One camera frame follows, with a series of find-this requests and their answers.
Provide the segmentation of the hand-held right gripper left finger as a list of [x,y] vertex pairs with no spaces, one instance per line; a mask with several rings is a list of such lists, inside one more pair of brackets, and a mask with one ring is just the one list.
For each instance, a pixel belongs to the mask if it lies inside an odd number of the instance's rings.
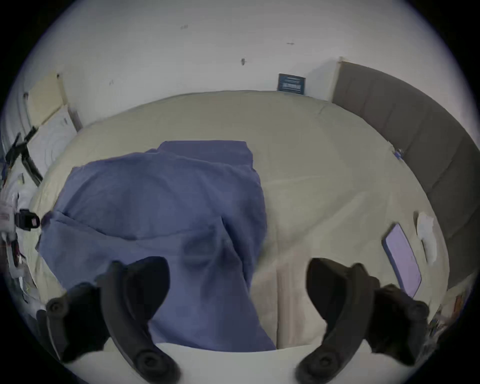
[[95,285],[80,283],[46,305],[45,327],[61,363],[101,351],[108,339],[142,379],[176,384],[181,370],[153,342],[148,322],[170,289],[170,270],[163,257],[129,265],[112,261]]

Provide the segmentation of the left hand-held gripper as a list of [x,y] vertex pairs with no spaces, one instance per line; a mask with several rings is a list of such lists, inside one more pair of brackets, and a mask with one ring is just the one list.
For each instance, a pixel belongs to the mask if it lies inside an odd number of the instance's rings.
[[39,226],[46,228],[54,219],[54,211],[46,212],[40,221],[39,217],[28,209],[15,211],[13,206],[0,201],[0,234],[3,241],[14,241],[17,229],[31,231]]

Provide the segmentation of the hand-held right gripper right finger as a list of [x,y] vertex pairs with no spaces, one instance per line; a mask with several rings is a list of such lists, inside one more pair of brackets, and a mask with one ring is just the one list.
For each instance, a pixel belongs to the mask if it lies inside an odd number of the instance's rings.
[[427,335],[429,307],[393,284],[381,286],[361,263],[346,267],[313,258],[306,272],[310,301],[327,329],[322,343],[297,364],[301,384],[325,384],[353,359],[363,341],[372,352],[412,367]]

